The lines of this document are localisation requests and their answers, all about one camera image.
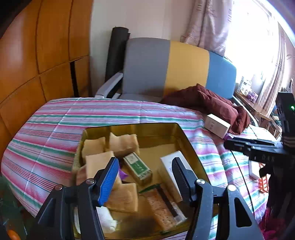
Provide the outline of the pale blue yellow sock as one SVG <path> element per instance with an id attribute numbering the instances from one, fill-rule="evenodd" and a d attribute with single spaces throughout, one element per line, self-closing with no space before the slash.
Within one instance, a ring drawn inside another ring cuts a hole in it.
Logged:
<path id="1" fill-rule="evenodd" d="M 97 207 L 98 218 L 104 234 L 111 234 L 116 231 L 117 221 L 113 219 L 108 208 Z"/>

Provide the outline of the gold tin tray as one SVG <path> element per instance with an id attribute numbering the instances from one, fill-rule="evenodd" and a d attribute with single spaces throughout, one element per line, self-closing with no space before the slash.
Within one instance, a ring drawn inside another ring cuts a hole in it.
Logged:
<path id="1" fill-rule="evenodd" d="M 78 185 L 117 157 L 119 176 L 105 206 L 117 226 L 106 239 L 163 239 L 186 232 L 193 209 L 183 202 L 171 170 L 178 157 L 186 169 L 207 179 L 191 143 L 177 123 L 86 128 L 72 165 Z"/>

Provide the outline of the pink patterned curtain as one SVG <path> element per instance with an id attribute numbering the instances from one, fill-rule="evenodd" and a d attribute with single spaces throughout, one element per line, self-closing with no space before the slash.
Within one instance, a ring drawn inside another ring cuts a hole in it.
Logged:
<path id="1" fill-rule="evenodd" d="M 233 1 L 195 1 L 190 23 L 181 42 L 224 56 L 232 22 L 232 7 Z"/>

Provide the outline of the orange plastic rack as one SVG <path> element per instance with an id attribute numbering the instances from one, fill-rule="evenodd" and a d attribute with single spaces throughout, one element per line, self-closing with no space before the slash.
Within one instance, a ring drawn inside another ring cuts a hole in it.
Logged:
<path id="1" fill-rule="evenodd" d="M 259 163 L 259 180 L 258 180 L 258 187 L 261 193 L 268 193 L 269 192 L 269 185 L 268 185 L 268 174 L 266 173 L 265 164 Z"/>

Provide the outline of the cracker packet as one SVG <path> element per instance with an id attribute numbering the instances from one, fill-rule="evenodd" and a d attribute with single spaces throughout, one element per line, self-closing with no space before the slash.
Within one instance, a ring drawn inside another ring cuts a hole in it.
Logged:
<path id="1" fill-rule="evenodd" d="M 162 232 L 173 231 L 187 220 L 163 184 L 151 185 L 139 193 L 147 200 L 153 217 L 161 226 Z"/>

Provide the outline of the yellow sponge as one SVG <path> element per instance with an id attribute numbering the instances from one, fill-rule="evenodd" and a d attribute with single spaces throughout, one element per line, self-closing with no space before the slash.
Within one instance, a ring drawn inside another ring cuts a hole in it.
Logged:
<path id="1" fill-rule="evenodd" d="M 99 170 L 104 169 L 107 166 L 108 162 L 112 157 L 114 157 L 113 151 L 99 153 L 95 155 L 87 155 L 86 177 L 88 179 L 93 179 Z"/>
<path id="2" fill-rule="evenodd" d="M 138 192 L 136 184 L 121 184 L 118 188 L 112 190 L 104 206 L 115 212 L 138 212 Z"/>

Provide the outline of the black rolled mat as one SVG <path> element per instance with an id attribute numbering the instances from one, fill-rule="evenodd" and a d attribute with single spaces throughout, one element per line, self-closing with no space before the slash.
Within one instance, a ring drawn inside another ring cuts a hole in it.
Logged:
<path id="1" fill-rule="evenodd" d="M 129 40 L 129 29 L 125 27 L 114 27 L 110 36 L 110 44 L 107 54 L 107 65 L 105 69 L 105 81 L 109 80 L 124 67 L 126 43 Z"/>

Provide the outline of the yellow sponge block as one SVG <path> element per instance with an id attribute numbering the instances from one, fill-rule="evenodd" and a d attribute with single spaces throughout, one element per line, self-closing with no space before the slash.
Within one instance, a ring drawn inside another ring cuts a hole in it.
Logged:
<path id="1" fill-rule="evenodd" d="M 105 152 L 105 137 L 94 140 L 85 140 L 81 151 L 83 161 L 86 161 L 86 156 L 96 155 Z"/>
<path id="2" fill-rule="evenodd" d="M 125 157 L 131 153 L 140 155 L 140 146 L 136 134 L 116 136 L 110 133 L 109 150 L 114 152 L 118 158 Z"/>

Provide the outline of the cream tea box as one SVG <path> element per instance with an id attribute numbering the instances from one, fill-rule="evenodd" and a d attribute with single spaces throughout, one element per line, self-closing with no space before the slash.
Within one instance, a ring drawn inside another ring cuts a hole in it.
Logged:
<path id="1" fill-rule="evenodd" d="M 204 122 L 204 127 L 219 138 L 224 138 L 230 129 L 230 124 L 214 114 L 208 114 Z"/>

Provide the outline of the wooden wardrobe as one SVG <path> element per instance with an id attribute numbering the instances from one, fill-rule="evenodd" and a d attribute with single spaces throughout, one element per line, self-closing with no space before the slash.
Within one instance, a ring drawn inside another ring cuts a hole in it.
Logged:
<path id="1" fill-rule="evenodd" d="M 1 151 L 49 100 L 91 95 L 92 1 L 31 1 L 1 37 Z"/>

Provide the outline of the pink striped towel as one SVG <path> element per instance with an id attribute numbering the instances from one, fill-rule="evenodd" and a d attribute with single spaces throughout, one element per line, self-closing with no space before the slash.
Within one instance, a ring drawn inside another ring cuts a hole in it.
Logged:
<path id="1" fill-rule="evenodd" d="M 80 185 L 81 183 L 83 183 L 86 180 L 86 165 L 83 165 L 82 167 L 80 167 L 77 171 L 77 175 L 76 175 L 76 185 Z"/>

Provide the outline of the green tea box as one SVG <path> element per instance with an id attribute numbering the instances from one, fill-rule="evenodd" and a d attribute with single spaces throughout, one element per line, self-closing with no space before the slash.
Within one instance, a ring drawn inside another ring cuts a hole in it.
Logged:
<path id="1" fill-rule="evenodd" d="M 135 152 L 123 159 L 129 173 L 139 185 L 143 186 L 152 181 L 152 171 Z"/>

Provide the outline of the striped tablecloth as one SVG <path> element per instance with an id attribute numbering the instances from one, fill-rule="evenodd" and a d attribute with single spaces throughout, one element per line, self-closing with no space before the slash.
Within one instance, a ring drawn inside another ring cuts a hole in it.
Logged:
<path id="1" fill-rule="evenodd" d="M 4 151 L 1 172 L 23 207 L 36 215 L 56 184 L 69 184 L 74 154 L 85 128 L 118 124 L 177 123 L 192 144 L 214 186 L 235 185 L 258 222 L 268 195 L 249 175 L 249 161 L 223 147 L 191 109 L 134 100 L 66 98 L 40 107 Z"/>

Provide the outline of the wooden side desk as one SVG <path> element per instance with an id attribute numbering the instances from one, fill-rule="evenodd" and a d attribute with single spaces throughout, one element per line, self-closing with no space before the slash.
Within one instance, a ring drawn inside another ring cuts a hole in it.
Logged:
<path id="1" fill-rule="evenodd" d="M 266 111 L 263 110 L 257 103 L 253 103 L 248 100 L 244 95 L 234 92 L 234 97 L 249 111 L 250 115 L 253 116 L 258 126 L 267 129 L 276 140 L 282 135 L 282 128 L 275 122 L 271 115 L 267 115 Z"/>

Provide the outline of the small white box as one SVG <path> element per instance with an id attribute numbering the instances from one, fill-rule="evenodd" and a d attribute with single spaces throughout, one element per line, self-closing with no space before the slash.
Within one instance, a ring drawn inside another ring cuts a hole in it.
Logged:
<path id="1" fill-rule="evenodd" d="M 185 168 L 192 171 L 190 164 L 179 150 L 161 157 L 157 170 L 169 194 L 173 197 L 176 203 L 179 203 L 183 199 L 172 171 L 172 161 L 175 157 L 179 157 Z"/>

